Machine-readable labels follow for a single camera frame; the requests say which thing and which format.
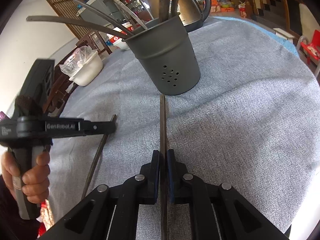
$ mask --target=kettle base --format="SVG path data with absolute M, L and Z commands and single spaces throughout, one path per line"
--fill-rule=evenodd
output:
M 198 20 L 198 21 L 196 21 L 194 23 L 185 25 L 184 27 L 185 27 L 186 31 L 189 33 L 189 32 L 192 32 L 192 31 L 194 31 L 196 29 L 201 28 L 202 26 L 203 26 L 202 20 Z

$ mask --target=red chair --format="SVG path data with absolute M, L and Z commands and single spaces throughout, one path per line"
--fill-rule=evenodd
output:
M 320 31 L 315 30 L 311 43 L 309 43 L 309 40 L 306 36 L 301 36 L 297 44 L 297 51 L 299 51 L 301 47 L 303 47 L 308 53 L 308 65 L 310 64 L 310 57 L 313 57 L 316 61 L 318 61 L 318 66 L 315 71 L 315 76 L 317 77 L 320 72 Z

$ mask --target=electric kettle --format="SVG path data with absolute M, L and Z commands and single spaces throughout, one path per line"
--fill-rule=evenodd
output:
M 196 0 L 178 0 L 178 12 L 180 13 L 180 19 L 187 32 L 191 32 L 202 27 L 203 22 L 209 16 L 211 10 L 211 0 L 204 1 L 205 7 L 204 11 L 202 12 Z M 159 0 L 148 0 L 148 3 L 152 16 L 154 18 L 158 18 Z

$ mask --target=red clothing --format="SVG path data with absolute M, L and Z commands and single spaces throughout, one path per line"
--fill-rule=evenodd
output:
M 1 240 L 35 240 L 38 237 L 40 222 L 23 220 L 19 216 L 17 202 L 7 189 L 0 176 L 0 238 Z

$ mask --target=human hand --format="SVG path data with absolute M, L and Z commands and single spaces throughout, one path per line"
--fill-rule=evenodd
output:
M 22 187 L 22 191 L 31 203 L 41 203 L 49 196 L 49 161 L 49 152 L 42 152 L 36 158 L 37 165 L 22 176 L 22 181 L 26 184 Z M 20 176 L 20 171 L 12 153 L 5 152 L 2 155 L 1 168 L 4 182 L 12 196 L 16 199 L 16 194 L 12 184 L 12 176 Z

